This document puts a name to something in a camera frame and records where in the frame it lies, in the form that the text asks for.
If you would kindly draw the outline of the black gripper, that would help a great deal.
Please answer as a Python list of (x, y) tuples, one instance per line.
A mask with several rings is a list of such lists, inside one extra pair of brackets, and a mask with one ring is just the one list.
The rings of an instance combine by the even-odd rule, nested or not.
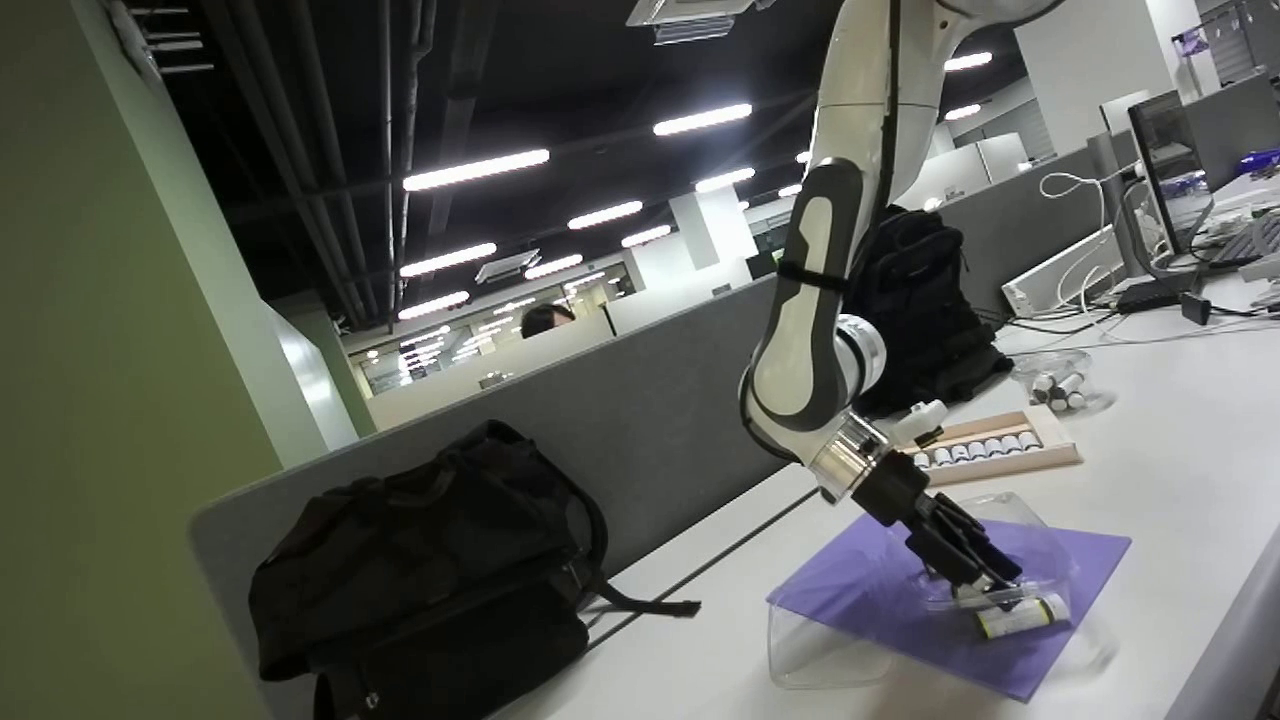
[(904, 452), (889, 452), (851, 501), (883, 528), (904, 522), (908, 549), (947, 585), (959, 608), (986, 600), (986, 580), (1022, 580), (1022, 565), (959, 505), (933, 494), (927, 476)]

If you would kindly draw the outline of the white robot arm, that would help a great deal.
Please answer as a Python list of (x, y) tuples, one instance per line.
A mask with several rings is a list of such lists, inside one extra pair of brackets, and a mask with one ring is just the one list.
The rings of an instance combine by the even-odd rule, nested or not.
[(922, 175), (946, 58), (979, 28), (1017, 28), (1061, 2), (840, 0), (768, 333), (742, 378), (747, 436), (810, 466), (828, 501), (851, 494), (883, 528), (900, 522), (913, 554), (968, 608), (1012, 611), (1029, 600), (1022, 565), (851, 409), (874, 368), (836, 339), (836, 315), (874, 215)]

